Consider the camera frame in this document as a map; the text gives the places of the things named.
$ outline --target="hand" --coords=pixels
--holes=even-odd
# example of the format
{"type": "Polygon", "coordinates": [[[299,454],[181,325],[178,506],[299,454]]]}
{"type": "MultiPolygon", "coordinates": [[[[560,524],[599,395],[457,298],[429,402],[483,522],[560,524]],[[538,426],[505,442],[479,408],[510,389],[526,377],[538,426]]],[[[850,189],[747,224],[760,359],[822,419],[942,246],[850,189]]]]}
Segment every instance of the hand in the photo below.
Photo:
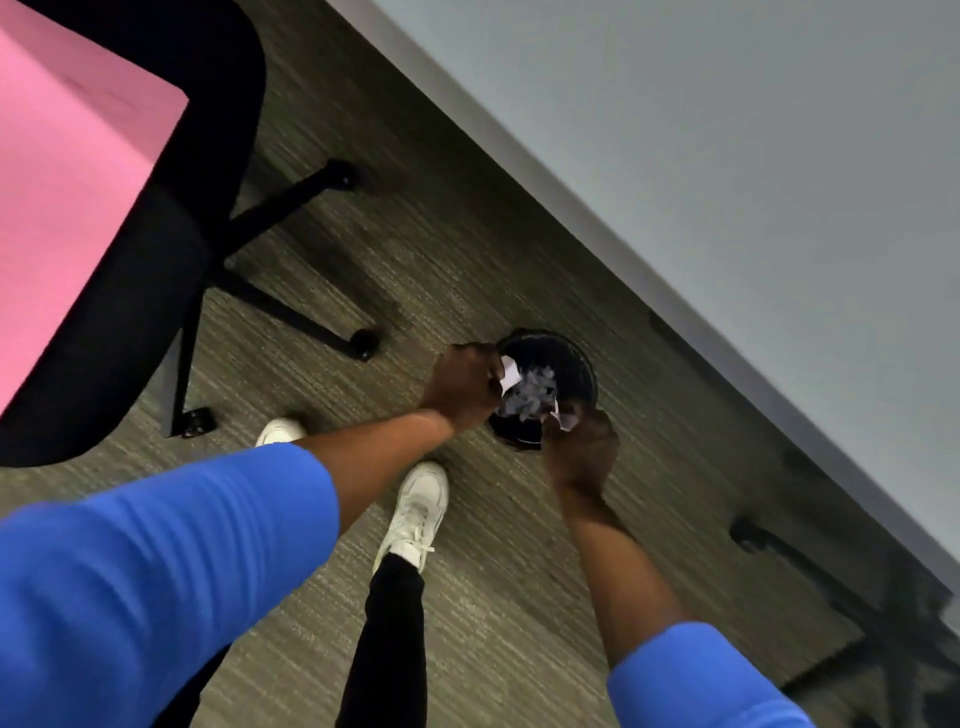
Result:
{"type": "Polygon", "coordinates": [[[443,415],[454,433],[484,422],[500,404],[503,362],[493,344],[453,344],[437,359],[420,409],[443,415]]]}
{"type": "Polygon", "coordinates": [[[606,412],[589,404],[573,402],[579,422],[569,432],[560,429],[552,416],[543,422],[543,463],[558,491],[572,488],[590,497],[600,497],[613,469],[620,438],[606,412]]]}

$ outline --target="black office chair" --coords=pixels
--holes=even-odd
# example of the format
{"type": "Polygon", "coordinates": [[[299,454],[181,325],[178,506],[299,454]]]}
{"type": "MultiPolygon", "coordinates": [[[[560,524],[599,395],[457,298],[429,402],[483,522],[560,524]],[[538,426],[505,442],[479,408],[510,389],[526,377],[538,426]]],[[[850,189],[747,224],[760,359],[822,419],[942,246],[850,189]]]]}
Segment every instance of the black office chair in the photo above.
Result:
{"type": "MultiPolygon", "coordinates": [[[[875,609],[796,548],[751,520],[736,521],[730,536],[748,553],[773,551],[785,558],[813,582],[833,609],[863,630],[861,639],[783,685],[781,689],[791,699],[803,700],[835,680],[880,667],[886,676],[890,728],[905,728],[916,710],[918,665],[936,667],[960,677],[960,663],[952,656],[956,654],[953,649],[957,639],[940,622],[936,609],[922,598],[919,566],[905,553],[897,551],[892,555],[883,603],[875,609]]],[[[944,720],[948,711],[958,710],[949,725],[960,725],[960,699],[954,697],[950,702],[948,698],[948,695],[929,696],[925,714],[928,719],[937,716],[944,720]]],[[[878,728],[879,723],[871,717],[859,716],[852,725],[878,728]]]]}
{"type": "Polygon", "coordinates": [[[208,286],[367,361],[378,344],[372,331],[345,340],[224,267],[313,197],[357,183],[352,165],[331,160],[230,219],[266,83],[263,49],[243,12],[230,0],[26,4],[180,88],[189,102],[123,228],[0,416],[0,466],[47,465],[86,452],[116,428],[161,362],[163,434],[213,429],[208,409],[183,411],[208,286]]]}

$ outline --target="blue shirt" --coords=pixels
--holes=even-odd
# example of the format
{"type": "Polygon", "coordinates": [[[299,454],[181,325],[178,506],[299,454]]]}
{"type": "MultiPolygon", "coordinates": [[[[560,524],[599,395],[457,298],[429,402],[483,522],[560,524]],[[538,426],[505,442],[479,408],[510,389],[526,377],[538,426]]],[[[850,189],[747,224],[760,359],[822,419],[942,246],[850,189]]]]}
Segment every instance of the blue shirt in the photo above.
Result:
{"type": "MultiPolygon", "coordinates": [[[[329,557],[325,468],[295,445],[188,465],[0,522],[0,724],[149,726],[329,557]]],[[[713,628],[675,626],[608,683],[623,726],[812,725],[713,628]]]]}

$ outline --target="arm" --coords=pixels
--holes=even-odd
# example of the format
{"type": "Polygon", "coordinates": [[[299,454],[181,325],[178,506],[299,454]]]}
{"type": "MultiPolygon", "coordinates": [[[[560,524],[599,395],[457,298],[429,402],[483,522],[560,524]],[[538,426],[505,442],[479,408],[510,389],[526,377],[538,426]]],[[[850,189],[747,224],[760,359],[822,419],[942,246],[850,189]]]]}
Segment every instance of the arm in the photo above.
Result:
{"type": "Polygon", "coordinates": [[[493,411],[491,351],[448,350],[412,414],[0,522],[0,723],[149,725],[401,468],[493,411]]]}
{"type": "Polygon", "coordinates": [[[627,533],[602,491],[618,440],[602,412],[577,405],[563,432],[547,418],[543,458],[580,553],[607,662],[629,728],[804,728],[812,724],[712,627],[693,620],[627,533]]]}
{"type": "Polygon", "coordinates": [[[493,344],[454,345],[437,360],[416,412],[297,442],[333,478],[341,535],[401,470],[482,424],[500,404],[502,377],[503,362],[493,344]]]}

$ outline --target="white sneaker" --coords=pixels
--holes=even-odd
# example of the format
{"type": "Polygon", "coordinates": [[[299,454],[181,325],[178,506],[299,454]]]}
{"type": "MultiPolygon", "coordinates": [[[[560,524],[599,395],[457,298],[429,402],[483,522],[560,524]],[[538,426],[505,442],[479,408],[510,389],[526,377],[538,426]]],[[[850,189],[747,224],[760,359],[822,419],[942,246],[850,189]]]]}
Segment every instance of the white sneaker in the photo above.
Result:
{"type": "Polygon", "coordinates": [[[303,429],[303,425],[289,417],[278,417],[275,420],[270,420],[267,426],[263,428],[263,432],[256,438],[256,446],[259,448],[261,445],[272,445],[274,443],[292,443],[294,440],[303,437],[306,437],[306,430],[303,429]]]}
{"type": "Polygon", "coordinates": [[[426,555],[433,550],[430,545],[444,519],[447,501],[446,471],[431,462],[414,466],[400,486],[394,519],[376,552],[373,573],[388,553],[395,553],[423,571],[426,555]]]}

